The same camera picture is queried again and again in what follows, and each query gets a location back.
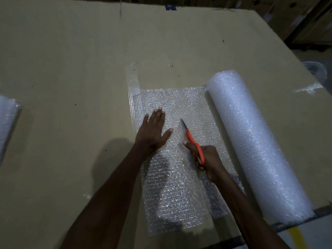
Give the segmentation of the person's right hand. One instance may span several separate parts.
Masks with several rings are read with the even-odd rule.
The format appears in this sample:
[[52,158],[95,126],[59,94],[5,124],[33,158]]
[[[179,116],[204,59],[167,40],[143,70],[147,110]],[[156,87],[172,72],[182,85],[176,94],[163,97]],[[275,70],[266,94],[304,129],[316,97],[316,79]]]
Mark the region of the person's right hand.
[[205,157],[206,169],[204,170],[203,167],[200,166],[196,157],[197,154],[192,154],[195,159],[195,162],[197,163],[197,167],[200,171],[206,173],[208,179],[211,182],[216,183],[219,179],[221,179],[222,175],[225,175],[227,173],[227,170],[222,164],[219,154],[214,146],[212,145],[201,146],[201,149]]

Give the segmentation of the person's left hand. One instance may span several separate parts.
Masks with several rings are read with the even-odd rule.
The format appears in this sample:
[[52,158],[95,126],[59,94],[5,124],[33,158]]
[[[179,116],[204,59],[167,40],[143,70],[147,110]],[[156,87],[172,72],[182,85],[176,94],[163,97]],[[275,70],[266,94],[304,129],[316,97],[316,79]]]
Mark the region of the person's left hand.
[[165,124],[166,113],[162,108],[162,116],[158,124],[156,124],[156,112],[158,108],[154,109],[149,115],[149,121],[146,126],[139,127],[138,133],[135,138],[134,146],[144,153],[151,153],[166,144],[168,139],[162,139],[163,127]]

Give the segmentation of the orange handled scissors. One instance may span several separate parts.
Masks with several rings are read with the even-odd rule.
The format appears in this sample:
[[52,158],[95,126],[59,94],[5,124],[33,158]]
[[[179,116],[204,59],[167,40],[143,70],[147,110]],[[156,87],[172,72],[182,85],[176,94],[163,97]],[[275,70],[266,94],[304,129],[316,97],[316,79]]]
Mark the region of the orange handled scissors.
[[203,155],[203,152],[202,152],[202,149],[201,149],[201,146],[194,140],[193,136],[191,135],[191,132],[189,130],[189,128],[187,127],[187,125],[185,124],[185,121],[181,118],[181,122],[185,128],[185,131],[186,131],[186,138],[189,142],[193,143],[197,149],[197,160],[200,164],[201,167],[203,167],[203,169],[205,170],[205,157]]

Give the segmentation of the clear bubble wrap sheet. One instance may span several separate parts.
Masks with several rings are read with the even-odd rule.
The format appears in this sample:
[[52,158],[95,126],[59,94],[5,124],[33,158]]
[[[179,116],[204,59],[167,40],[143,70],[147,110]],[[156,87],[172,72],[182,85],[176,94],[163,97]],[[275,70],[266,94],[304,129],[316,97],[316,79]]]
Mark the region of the clear bubble wrap sheet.
[[216,147],[225,168],[244,191],[206,87],[140,91],[144,114],[162,107],[166,112],[164,129],[174,129],[166,144],[141,168],[149,234],[210,225],[213,219],[227,215],[228,208],[218,189],[197,170],[192,155],[182,144],[186,131],[181,118],[196,142]]

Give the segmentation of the person's right forearm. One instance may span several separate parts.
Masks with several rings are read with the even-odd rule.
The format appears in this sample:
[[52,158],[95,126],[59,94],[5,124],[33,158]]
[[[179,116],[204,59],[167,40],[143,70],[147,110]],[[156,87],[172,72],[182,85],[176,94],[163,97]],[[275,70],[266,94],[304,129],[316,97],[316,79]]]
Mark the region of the person's right forearm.
[[247,196],[225,169],[207,169],[212,182],[230,209],[249,249],[290,249],[287,243],[253,208]]

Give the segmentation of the person's left forearm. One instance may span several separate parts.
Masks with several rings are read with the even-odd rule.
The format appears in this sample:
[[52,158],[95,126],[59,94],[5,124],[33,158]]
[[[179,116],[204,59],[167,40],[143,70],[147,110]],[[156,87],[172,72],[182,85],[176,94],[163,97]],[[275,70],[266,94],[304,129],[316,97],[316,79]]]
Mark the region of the person's left forearm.
[[151,145],[134,143],[73,222],[59,249],[117,249],[136,178],[152,150]]

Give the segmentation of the clear tape strip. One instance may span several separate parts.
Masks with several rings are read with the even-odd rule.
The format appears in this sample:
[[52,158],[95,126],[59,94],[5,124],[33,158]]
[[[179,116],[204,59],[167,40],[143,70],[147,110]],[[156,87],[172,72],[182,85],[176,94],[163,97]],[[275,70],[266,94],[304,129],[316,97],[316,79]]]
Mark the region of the clear tape strip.
[[144,117],[141,103],[141,91],[139,88],[139,80],[136,69],[136,64],[134,62],[127,65],[125,69],[131,121],[135,133],[137,133],[137,131],[139,130],[139,127],[141,126]]

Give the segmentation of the large bubble wrap roll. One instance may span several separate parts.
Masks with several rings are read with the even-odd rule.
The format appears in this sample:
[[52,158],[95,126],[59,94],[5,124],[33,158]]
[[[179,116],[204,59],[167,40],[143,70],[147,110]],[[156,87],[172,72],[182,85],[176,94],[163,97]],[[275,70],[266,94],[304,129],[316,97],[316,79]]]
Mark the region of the large bubble wrap roll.
[[263,215],[284,224],[313,218],[312,202],[240,75],[218,72],[206,88]]

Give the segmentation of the large brown cardboard sheet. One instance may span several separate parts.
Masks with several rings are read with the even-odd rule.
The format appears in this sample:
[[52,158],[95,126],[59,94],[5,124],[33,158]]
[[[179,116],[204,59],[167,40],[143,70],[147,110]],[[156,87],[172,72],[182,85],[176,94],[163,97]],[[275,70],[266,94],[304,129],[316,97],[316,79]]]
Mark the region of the large brown cardboard sheet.
[[58,249],[135,140],[140,87],[235,69],[316,208],[332,211],[332,96],[255,12],[0,0],[0,94],[23,106],[0,166],[0,249]]

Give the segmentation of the crumpled clear tape piece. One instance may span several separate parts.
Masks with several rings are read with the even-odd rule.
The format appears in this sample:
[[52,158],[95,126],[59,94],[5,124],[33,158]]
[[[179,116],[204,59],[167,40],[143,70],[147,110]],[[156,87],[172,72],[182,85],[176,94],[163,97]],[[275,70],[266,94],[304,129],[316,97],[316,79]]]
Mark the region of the crumpled clear tape piece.
[[299,93],[299,92],[306,92],[308,93],[309,95],[314,95],[315,94],[315,91],[317,89],[321,89],[321,88],[324,88],[324,86],[319,83],[319,82],[316,82],[314,84],[311,84],[309,86],[306,86],[304,88],[299,88],[299,89],[295,89],[293,90],[294,93]]

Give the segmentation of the small bubble wrap roll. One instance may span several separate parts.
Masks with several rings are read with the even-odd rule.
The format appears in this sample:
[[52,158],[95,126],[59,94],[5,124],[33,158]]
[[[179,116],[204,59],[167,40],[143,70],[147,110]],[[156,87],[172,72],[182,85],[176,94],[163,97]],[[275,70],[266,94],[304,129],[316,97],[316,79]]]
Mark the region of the small bubble wrap roll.
[[0,165],[20,111],[21,105],[15,99],[0,95]]

